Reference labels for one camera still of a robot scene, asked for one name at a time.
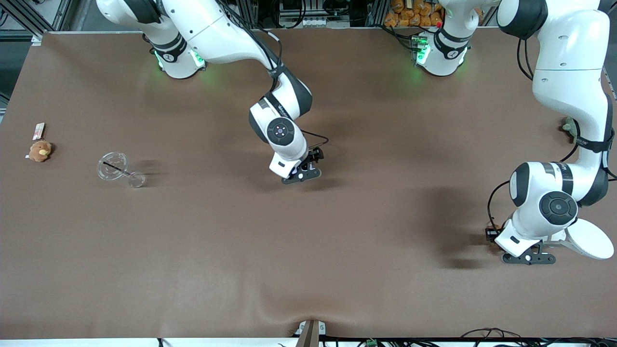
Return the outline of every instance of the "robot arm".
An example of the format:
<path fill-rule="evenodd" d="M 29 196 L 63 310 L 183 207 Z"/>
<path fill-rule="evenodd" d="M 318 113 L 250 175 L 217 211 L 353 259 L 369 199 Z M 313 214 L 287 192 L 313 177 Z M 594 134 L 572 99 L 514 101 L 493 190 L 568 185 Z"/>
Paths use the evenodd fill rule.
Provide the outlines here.
<path fill-rule="evenodd" d="M 600 84 L 609 21 L 597 8 L 597 0 L 503 0 L 499 7 L 502 31 L 523 40 L 535 34 L 540 41 L 536 99 L 580 128 L 574 164 L 526 162 L 512 174 L 510 197 L 517 209 L 495 242 L 515 257 L 540 241 L 596 259 L 613 255 L 606 234 L 577 218 L 579 207 L 607 193 L 614 136 L 612 102 Z"/>
<path fill-rule="evenodd" d="M 321 175 L 312 163 L 323 155 L 309 149 L 294 123 L 310 110 L 311 92 L 257 36 L 230 21 L 216 0 L 97 0 L 97 5 L 112 22 L 141 29 L 171 77 L 190 77 L 202 58 L 214 64 L 262 63 L 278 86 L 251 107 L 249 123 L 275 152 L 270 169 L 284 183 Z"/>
<path fill-rule="evenodd" d="M 478 27 L 477 7 L 494 6 L 499 0 L 439 0 L 445 8 L 441 27 L 435 32 L 424 32 L 423 52 L 416 63 L 435 76 L 448 76 L 463 63 L 467 45 Z"/>

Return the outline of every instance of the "brown table surface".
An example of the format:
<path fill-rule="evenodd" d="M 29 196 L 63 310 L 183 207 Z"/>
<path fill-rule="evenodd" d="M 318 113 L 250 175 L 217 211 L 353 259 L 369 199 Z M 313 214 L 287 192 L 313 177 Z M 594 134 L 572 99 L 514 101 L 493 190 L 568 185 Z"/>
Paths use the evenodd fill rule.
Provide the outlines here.
<path fill-rule="evenodd" d="M 257 62 L 173 80 L 141 35 L 30 49 L 0 126 L 2 337 L 274 337 L 305 319 L 334 336 L 617 335 L 617 257 L 506 265 L 484 241 L 491 190 L 571 149 L 515 38 L 479 30 L 437 78 L 381 30 L 277 34 L 315 97 L 298 124 L 331 138 L 323 176 L 294 186 L 247 121 L 270 86 Z M 38 122 L 57 147 L 43 164 L 24 159 Z M 150 187 L 98 178 L 109 151 Z M 581 212 L 613 241 L 616 198 Z M 514 208 L 500 191 L 497 218 Z"/>

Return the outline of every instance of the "teddy bear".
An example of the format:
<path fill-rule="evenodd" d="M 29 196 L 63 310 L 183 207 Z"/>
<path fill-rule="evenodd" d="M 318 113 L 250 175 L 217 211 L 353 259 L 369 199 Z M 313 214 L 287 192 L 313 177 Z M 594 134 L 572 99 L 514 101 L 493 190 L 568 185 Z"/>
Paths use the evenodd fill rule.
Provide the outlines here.
<path fill-rule="evenodd" d="M 37 141 L 30 147 L 28 157 L 35 162 L 45 161 L 51 153 L 51 143 L 47 141 Z"/>

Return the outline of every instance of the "metal frame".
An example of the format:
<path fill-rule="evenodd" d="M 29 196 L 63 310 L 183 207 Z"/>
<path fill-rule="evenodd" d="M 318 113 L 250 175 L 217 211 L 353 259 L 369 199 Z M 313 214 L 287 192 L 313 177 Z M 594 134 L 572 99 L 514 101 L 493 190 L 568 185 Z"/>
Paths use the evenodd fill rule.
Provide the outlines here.
<path fill-rule="evenodd" d="M 27 0 L 0 0 L 0 6 L 25 30 L 3 30 L 3 41 L 29 41 L 32 36 L 41 39 L 48 31 L 61 30 L 73 0 L 60 0 L 53 23 L 49 23 Z"/>
<path fill-rule="evenodd" d="M 257 24 L 257 5 L 252 0 L 238 0 L 238 9 L 244 20 Z"/>
<path fill-rule="evenodd" d="M 387 12 L 390 10 L 389 0 L 375 0 L 373 8 L 366 15 L 366 25 L 383 25 Z"/>

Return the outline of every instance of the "black cable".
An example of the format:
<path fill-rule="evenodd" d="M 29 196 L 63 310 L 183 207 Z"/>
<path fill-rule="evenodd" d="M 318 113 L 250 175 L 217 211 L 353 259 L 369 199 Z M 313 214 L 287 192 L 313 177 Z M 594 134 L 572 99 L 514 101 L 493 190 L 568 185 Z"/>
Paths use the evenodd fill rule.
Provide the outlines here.
<path fill-rule="evenodd" d="M 261 42 L 261 40 L 253 33 L 253 31 L 251 31 L 251 27 L 254 27 L 258 30 L 260 30 L 261 32 L 265 33 L 266 35 L 274 38 L 276 40 L 276 42 L 278 43 L 278 57 L 276 57 L 276 66 L 280 66 L 281 65 L 281 57 L 283 56 L 283 44 L 281 42 L 281 40 L 278 39 L 278 37 L 276 37 L 276 35 L 270 33 L 269 31 L 264 30 L 262 27 L 253 24 L 249 21 L 247 21 L 246 19 L 242 18 L 242 16 L 240 16 L 239 14 L 237 14 L 234 10 L 232 10 L 229 5 L 227 5 L 227 3 L 223 2 L 222 0 L 217 0 L 217 3 L 223 7 L 224 10 L 226 10 L 227 12 L 229 12 L 229 14 L 231 16 L 233 16 L 234 18 L 238 19 L 241 23 L 243 23 L 244 25 L 241 25 L 242 28 L 244 29 L 244 31 L 255 41 L 255 43 L 257 43 L 257 45 L 259 46 L 259 48 L 261 48 L 261 50 L 263 51 L 263 53 L 265 54 L 266 58 L 268 59 L 268 62 L 270 63 L 270 70 L 274 70 L 274 64 L 272 64 L 272 60 L 270 59 L 270 56 L 268 55 L 268 51 L 267 49 L 263 46 L 263 43 Z M 278 78 L 272 78 L 272 86 L 270 87 L 270 91 L 273 91 L 276 88 L 276 84 L 278 82 Z"/>
<path fill-rule="evenodd" d="M 572 147 L 572 150 L 570 151 L 570 153 L 568 153 L 568 155 L 566 155 L 565 157 L 563 157 L 562 160 L 560 160 L 560 162 L 563 161 L 567 161 L 568 159 L 570 159 L 570 157 L 572 156 L 572 154 L 574 154 L 574 152 L 576 152 L 576 150 L 578 149 L 578 144 L 575 144 L 574 147 Z"/>
<path fill-rule="evenodd" d="M 608 167 L 605 167 L 604 171 L 606 171 L 610 177 L 613 177 L 612 179 L 608 180 L 609 182 L 613 182 L 617 180 L 617 176 L 615 176 L 615 174 L 611 171 L 611 169 L 609 169 Z"/>
<path fill-rule="evenodd" d="M 270 3 L 270 19 L 272 19 L 272 22 L 274 23 L 276 28 L 293 29 L 293 28 L 297 27 L 298 25 L 300 25 L 300 23 L 302 23 L 302 21 L 304 21 L 304 17 L 306 17 L 306 14 L 307 14 L 307 3 L 306 3 L 306 0 L 302 0 L 302 5 L 300 6 L 299 13 L 298 13 L 298 19 L 296 20 L 295 24 L 292 25 L 291 27 L 284 27 L 284 26 L 282 26 L 281 23 L 278 21 L 278 19 L 276 19 L 276 13 L 280 12 L 278 7 L 275 7 L 275 4 L 278 1 L 279 0 L 272 0 L 272 2 Z"/>
<path fill-rule="evenodd" d="M 529 74 L 531 79 L 534 78 L 534 73 L 531 71 L 531 64 L 529 63 L 529 55 L 527 54 L 527 40 L 525 40 L 525 63 L 527 63 L 527 69 L 529 70 Z"/>
<path fill-rule="evenodd" d="M 9 19 L 9 13 L 5 12 L 4 9 L 0 9 L 0 27 L 3 26 L 6 21 Z"/>
<path fill-rule="evenodd" d="M 337 16 L 340 16 L 340 15 L 348 14 L 349 13 L 349 6 L 350 5 L 348 4 L 346 9 L 338 11 L 338 10 L 334 9 L 334 1 L 333 0 L 324 0 L 323 6 L 321 8 L 324 11 L 326 11 L 327 14 L 333 15 L 333 16 L 337 17 Z"/>
<path fill-rule="evenodd" d="M 525 77 L 527 77 L 528 79 L 533 80 L 532 76 L 523 69 L 523 65 L 521 64 L 521 42 L 522 40 L 523 39 L 518 39 L 518 45 L 516 46 L 516 61 L 518 62 L 518 68 L 521 70 L 523 75 L 525 75 Z"/>
<path fill-rule="evenodd" d="M 377 27 L 377 28 L 381 28 L 386 33 L 394 36 L 396 38 L 396 40 L 400 43 L 400 45 L 403 46 L 405 49 L 408 49 L 410 51 L 413 50 L 413 48 L 411 46 L 407 46 L 404 41 L 401 41 L 401 40 L 411 40 L 411 38 L 412 38 L 411 35 L 401 35 L 401 34 L 398 34 L 398 33 L 396 33 L 394 31 L 393 28 L 388 28 L 385 25 L 381 25 L 381 24 L 373 24 L 372 26 L 373 27 Z"/>
<path fill-rule="evenodd" d="M 411 46 L 407 46 L 405 44 L 405 41 L 403 41 L 403 40 L 410 41 L 414 35 L 401 35 L 401 34 L 395 32 L 394 28 L 389 28 L 389 27 L 386 27 L 385 25 L 382 25 L 382 24 L 373 24 L 373 25 L 371 25 L 371 27 L 381 28 L 386 33 L 394 36 L 396 38 L 396 40 L 400 43 L 400 45 L 403 46 L 405 49 L 408 49 L 409 51 L 416 51 L 415 48 L 413 48 Z M 426 28 L 420 27 L 418 25 L 410 25 L 408 28 L 420 28 L 420 29 L 424 30 L 427 33 L 431 33 L 431 34 L 436 34 L 437 33 L 437 32 L 430 31 L 430 30 L 428 30 Z"/>
<path fill-rule="evenodd" d="M 495 187 L 495 189 L 493 189 L 493 191 L 491 191 L 491 195 L 489 196 L 489 202 L 486 204 L 486 211 L 489 214 L 489 221 L 491 222 L 491 226 L 493 227 L 493 230 L 495 230 L 495 231 L 499 231 L 501 229 L 497 228 L 497 226 L 495 225 L 495 219 L 493 218 L 493 215 L 491 214 L 491 201 L 493 201 L 493 195 L 495 195 L 495 193 L 499 190 L 499 188 L 505 186 L 509 182 L 510 181 L 507 180 L 507 181 L 501 183 L 500 185 L 498 185 L 497 187 Z"/>
<path fill-rule="evenodd" d="M 330 139 L 329 139 L 327 136 L 323 136 L 323 135 L 315 134 L 315 133 L 308 132 L 308 131 L 306 131 L 306 130 L 302 130 L 302 129 L 300 129 L 300 131 L 301 131 L 302 133 L 305 133 L 305 134 L 308 134 L 308 135 L 312 135 L 312 136 L 314 136 L 314 137 L 319 137 L 319 138 L 323 138 L 323 139 L 324 139 L 324 142 L 320 142 L 320 143 L 318 143 L 318 144 L 314 144 L 313 146 L 309 147 L 309 149 L 314 149 L 314 148 L 317 148 L 317 147 L 319 147 L 319 146 L 323 146 L 324 144 L 326 144 L 326 143 L 330 142 Z"/>

